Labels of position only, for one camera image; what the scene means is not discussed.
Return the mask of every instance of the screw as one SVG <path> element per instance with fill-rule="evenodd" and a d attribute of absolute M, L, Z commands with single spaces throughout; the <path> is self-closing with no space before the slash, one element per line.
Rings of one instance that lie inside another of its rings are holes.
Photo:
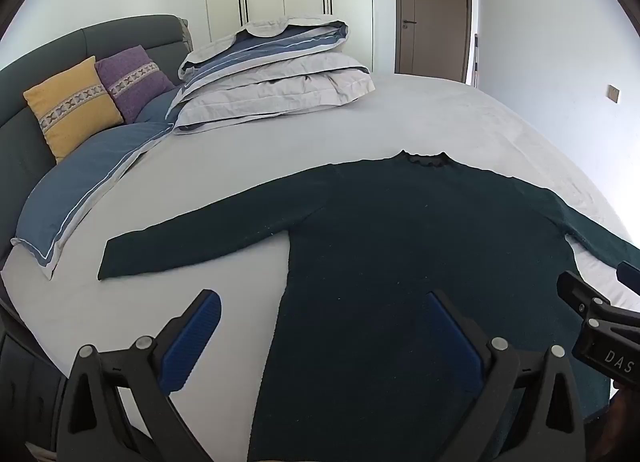
<path fill-rule="evenodd" d="M 139 350 L 146 350 L 153 343 L 153 339 L 149 336 L 142 336 L 136 339 L 136 348 Z"/>
<path fill-rule="evenodd" d="M 551 353 L 555 355 L 557 358 L 564 357 L 564 349 L 560 345 L 553 345 L 551 347 Z"/>
<path fill-rule="evenodd" d="M 84 345 L 80 350 L 78 350 L 78 355 L 80 357 L 89 357 L 92 353 L 94 353 L 94 347 L 91 345 Z"/>
<path fill-rule="evenodd" d="M 491 346 L 496 350 L 500 350 L 500 352 L 506 350 L 509 347 L 509 344 L 506 339 L 502 337 L 494 337 L 491 339 Z"/>

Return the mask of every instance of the wall switch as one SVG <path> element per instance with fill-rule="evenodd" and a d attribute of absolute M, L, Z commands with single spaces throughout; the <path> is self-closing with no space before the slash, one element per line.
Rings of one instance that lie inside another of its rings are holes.
<path fill-rule="evenodd" d="M 620 90 L 615 86 L 607 86 L 607 96 L 615 103 L 620 101 Z"/>

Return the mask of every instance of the headboard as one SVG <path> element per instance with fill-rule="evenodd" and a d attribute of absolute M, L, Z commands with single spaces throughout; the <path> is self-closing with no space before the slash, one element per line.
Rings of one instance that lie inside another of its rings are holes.
<path fill-rule="evenodd" d="M 56 161 L 22 96 L 32 86 L 75 66 L 142 45 L 174 84 L 191 50 L 186 22 L 171 15 L 138 16 L 79 29 L 0 70 L 0 258 L 11 248 L 25 200 Z"/>

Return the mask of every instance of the mattress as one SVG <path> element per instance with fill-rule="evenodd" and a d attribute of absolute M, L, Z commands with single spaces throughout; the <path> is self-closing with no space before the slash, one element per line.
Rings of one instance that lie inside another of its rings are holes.
<path fill-rule="evenodd" d="M 217 461 L 246 460 L 260 379 L 287 278 L 286 233 L 228 256 L 165 273 L 98 282 L 108 239 L 327 163 L 406 150 L 521 178 L 629 239 L 593 183 L 517 114 L 478 90 L 443 79 L 374 77 L 376 91 L 326 111 L 193 135 L 170 135 L 97 203 L 68 239 L 51 281 L 21 245 L 2 271 L 20 316 L 69 374 L 79 347 L 127 348 L 156 335 L 203 288 L 223 302 L 220 326 L 172 401 Z M 580 273 L 611 301 L 640 309 L 615 272 L 572 243 Z M 132 423 L 143 429 L 128 392 Z"/>

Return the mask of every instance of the long sleeve shirt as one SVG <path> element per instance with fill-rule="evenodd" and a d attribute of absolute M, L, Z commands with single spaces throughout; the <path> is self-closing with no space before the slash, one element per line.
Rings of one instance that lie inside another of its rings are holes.
<path fill-rule="evenodd" d="M 571 235 L 610 266 L 640 251 L 550 190 L 407 153 L 280 178 L 111 239 L 99 279 L 211 260 L 289 232 L 289 275 L 249 460 L 430 460 L 473 396 L 423 326 L 446 292 L 489 337 L 567 352 L 580 319 L 556 294 Z M 609 381 L 571 357 L 584 415 Z"/>

